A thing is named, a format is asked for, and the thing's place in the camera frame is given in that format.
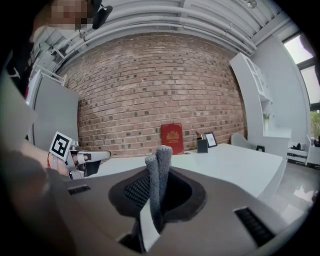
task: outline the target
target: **brick wall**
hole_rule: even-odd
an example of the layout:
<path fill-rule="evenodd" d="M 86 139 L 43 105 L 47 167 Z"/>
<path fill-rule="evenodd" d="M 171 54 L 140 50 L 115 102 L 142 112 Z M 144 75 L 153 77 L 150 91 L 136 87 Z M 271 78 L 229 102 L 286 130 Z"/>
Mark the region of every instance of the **brick wall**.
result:
<path fill-rule="evenodd" d="M 85 150 L 138 156 L 161 145 L 161 125 L 182 123 L 186 150 L 195 131 L 218 143 L 244 134 L 244 108 L 229 60 L 233 53 L 183 35 L 140 34 L 100 45 L 65 66 L 80 95 L 78 132 Z"/>

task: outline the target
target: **wall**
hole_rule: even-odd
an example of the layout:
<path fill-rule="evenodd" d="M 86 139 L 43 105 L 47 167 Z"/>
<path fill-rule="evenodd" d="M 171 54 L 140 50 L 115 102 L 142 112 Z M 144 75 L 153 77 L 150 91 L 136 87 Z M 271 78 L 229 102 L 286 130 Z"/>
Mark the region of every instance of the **wall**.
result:
<path fill-rule="evenodd" d="M 307 90 L 300 71 L 284 44 L 269 36 L 251 60 L 263 71 L 276 109 L 275 124 L 291 128 L 293 142 L 306 143 L 310 134 L 310 109 Z"/>
<path fill-rule="evenodd" d="M 67 87 L 79 93 L 78 132 L 86 150 L 141 156 L 161 145 L 161 125 L 182 123 L 185 150 L 196 134 L 218 143 L 245 132 L 234 56 L 186 35 L 140 34 L 113 40 L 65 66 Z"/>

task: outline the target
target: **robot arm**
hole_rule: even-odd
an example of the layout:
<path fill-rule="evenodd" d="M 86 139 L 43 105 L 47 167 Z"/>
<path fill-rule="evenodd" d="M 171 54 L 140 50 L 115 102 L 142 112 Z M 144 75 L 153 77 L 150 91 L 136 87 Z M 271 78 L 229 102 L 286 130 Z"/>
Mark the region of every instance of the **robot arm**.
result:
<path fill-rule="evenodd" d="M 55 133 L 49 152 L 64 161 L 71 180 L 88 176 L 87 168 L 90 168 L 90 174 L 97 173 L 100 162 L 111 157 L 110 151 L 79 151 L 77 141 L 58 131 Z M 78 163 L 74 163 L 74 155 L 77 156 Z"/>

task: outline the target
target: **ceiling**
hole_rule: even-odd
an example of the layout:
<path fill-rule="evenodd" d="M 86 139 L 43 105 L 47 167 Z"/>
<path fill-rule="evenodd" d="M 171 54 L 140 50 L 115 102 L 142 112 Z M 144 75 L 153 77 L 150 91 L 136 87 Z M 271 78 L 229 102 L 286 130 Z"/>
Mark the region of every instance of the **ceiling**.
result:
<path fill-rule="evenodd" d="M 102 0 L 104 6 L 113 7 L 106 23 L 98 30 L 88 25 L 84 33 L 68 41 L 59 52 L 65 56 L 60 63 L 110 40 L 147 32 L 193 35 L 250 56 L 268 33 L 289 19 L 272 0 L 256 2 L 252 9 L 246 0 Z M 54 49 L 74 33 L 56 29 L 55 34 L 43 33 L 41 40 Z M 61 65 L 52 66 L 57 70 Z"/>

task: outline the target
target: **gray fabric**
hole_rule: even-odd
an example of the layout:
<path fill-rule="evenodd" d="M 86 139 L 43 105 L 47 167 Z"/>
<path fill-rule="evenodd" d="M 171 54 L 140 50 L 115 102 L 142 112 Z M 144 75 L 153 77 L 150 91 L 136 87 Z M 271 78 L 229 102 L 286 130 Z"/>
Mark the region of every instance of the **gray fabric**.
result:
<path fill-rule="evenodd" d="M 160 227 L 162 213 L 159 196 L 159 168 L 158 161 L 155 154 L 149 155 L 145 158 L 146 168 L 149 172 L 149 196 L 150 196 L 150 211 L 153 224 L 157 230 Z"/>
<path fill-rule="evenodd" d="M 163 202 L 167 190 L 169 168 L 171 164 L 172 148 L 169 146 L 160 146 L 156 149 L 156 158 L 159 168 L 159 196 L 160 203 Z"/>

